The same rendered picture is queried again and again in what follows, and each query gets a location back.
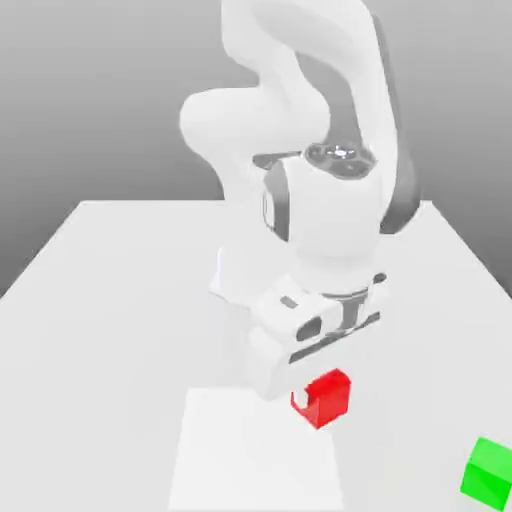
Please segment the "small green cube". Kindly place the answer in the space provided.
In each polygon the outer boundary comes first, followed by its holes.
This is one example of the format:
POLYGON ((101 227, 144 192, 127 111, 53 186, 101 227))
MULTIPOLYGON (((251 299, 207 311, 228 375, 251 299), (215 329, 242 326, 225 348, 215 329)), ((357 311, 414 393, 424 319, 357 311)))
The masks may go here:
POLYGON ((465 466, 460 491, 503 512, 512 491, 512 449, 479 437, 465 466))

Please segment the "small red cube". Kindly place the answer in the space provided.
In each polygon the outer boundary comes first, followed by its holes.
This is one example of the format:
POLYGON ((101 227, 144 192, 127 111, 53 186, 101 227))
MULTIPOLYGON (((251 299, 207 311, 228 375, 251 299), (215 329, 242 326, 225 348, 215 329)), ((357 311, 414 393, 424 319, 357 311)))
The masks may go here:
POLYGON ((335 368, 291 393, 290 404, 315 429, 319 430, 348 411, 351 380, 335 368))

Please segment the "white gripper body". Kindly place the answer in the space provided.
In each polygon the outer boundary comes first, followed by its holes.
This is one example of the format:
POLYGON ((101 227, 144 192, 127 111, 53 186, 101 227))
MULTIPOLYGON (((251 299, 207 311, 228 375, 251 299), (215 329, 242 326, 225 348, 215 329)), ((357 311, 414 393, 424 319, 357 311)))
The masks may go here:
POLYGON ((246 375, 251 387, 265 400, 306 387, 311 381, 337 368, 346 347, 353 340, 366 339, 373 325, 381 319, 375 311, 351 332, 323 337, 301 349, 286 348, 284 343, 255 327, 249 335, 246 352, 246 375))

